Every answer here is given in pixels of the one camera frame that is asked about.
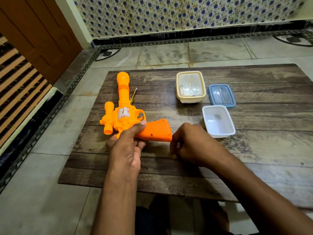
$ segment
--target blue container lid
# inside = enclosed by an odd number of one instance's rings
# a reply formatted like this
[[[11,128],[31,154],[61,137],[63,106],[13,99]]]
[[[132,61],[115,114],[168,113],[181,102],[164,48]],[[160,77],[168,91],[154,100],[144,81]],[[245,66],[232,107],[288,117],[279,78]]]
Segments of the blue container lid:
[[[222,105],[227,109],[236,106],[233,92],[228,84],[212,84],[208,87],[208,91],[212,105]]]

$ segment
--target patterned wall tile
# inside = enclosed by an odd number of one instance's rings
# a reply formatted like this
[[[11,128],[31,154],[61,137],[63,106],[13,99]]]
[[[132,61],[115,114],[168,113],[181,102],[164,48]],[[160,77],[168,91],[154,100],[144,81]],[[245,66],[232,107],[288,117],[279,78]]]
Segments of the patterned wall tile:
[[[74,0],[94,38],[287,20],[306,0]]]

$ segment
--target beige container lid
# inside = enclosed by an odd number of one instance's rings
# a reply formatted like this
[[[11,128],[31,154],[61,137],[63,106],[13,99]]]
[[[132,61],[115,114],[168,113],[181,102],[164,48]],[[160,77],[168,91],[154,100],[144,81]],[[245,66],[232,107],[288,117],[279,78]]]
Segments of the beige container lid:
[[[205,99],[207,91],[202,73],[199,71],[179,72],[176,75],[178,99]]]

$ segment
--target wooden table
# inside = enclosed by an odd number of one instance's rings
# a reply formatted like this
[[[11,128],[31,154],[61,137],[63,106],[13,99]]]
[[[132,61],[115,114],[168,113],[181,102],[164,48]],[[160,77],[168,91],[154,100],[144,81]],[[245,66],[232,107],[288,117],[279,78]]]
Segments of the wooden table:
[[[188,69],[132,70],[134,105],[148,121],[166,118],[172,131],[184,122],[205,128],[202,107],[176,98],[175,77]],[[258,177],[298,207],[313,208],[313,83],[295,64],[194,68],[206,87],[228,83],[237,106],[229,113],[236,134],[221,143]],[[84,128],[60,175],[59,183],[102,187],[107,170],[99,120],[107,101],[118,106],[117,71],[108,73]],[[172,160],[169,143],[149,142],[141,158],[138,191],[237,201],[210,170]]]

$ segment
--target orange toy gun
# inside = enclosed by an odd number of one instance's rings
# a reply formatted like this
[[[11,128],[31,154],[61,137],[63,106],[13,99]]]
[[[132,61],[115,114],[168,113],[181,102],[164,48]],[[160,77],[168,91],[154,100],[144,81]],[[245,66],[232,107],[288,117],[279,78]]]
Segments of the orange toy gun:
[[[112,134],[113,128],[118,131],[116,135],[119,138],[123,130],[129,129],[142,119],[146,120],[143,110],[136,109],[129,100],[129,75],[126,72],[120,72],[117,75],[119,107],[114,110],[113,102],[106,102],[104,105],[105,115],[100,120],[104,125],[104,134]],[[154,122],[148,122],[145,129],[139,133],[137,138],[148,141],[171,142],[172,131],[166,119],[160,119]]]

